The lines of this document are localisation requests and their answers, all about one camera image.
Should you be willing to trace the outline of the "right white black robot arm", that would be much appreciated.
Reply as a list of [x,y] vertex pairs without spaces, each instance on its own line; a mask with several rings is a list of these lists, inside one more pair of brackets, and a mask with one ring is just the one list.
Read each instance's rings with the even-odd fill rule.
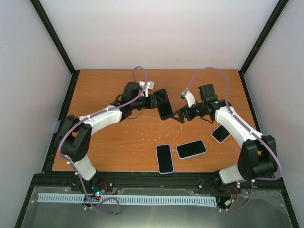
[[227,101],[219,100],[212,84],[199,87],[201,102],[188,90],[180,96],[187,104],[176,111],[177,121],[184,123],[199,116],[210,116],[223,126],[239,144],[241,151],[237,164],[214,172],[213,187],[224,191],[232,183],[265,180],[275,181],[282,175],[282,167],[276,156],[276,141],[273,136],[255,130],[246,123]]

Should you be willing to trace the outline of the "black phone case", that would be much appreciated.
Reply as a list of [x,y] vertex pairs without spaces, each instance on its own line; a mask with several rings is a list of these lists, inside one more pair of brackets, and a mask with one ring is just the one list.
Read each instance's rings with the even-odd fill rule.
[[162,121],[173,116],[173,110],[166,89],[160,89],[153,93],[156,96],[157,109]]

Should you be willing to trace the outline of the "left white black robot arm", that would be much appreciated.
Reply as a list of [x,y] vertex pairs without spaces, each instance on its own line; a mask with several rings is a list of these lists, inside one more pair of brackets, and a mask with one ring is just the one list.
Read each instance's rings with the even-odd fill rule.
[[154,83],[149,81],[145,88],[144,82],[129,82],[121,95],[105,109],[87,116],[68,116],[57,135],[57,152],[68,159],[76,175],[83,178],[82,185],[88,191],[98,188],[99,179],[96,169],[88,157],[91,136],[103,128],[128,118],[135,109],[161,109],[166,104],[168,94],[160,89],[149,95],[148,90]]

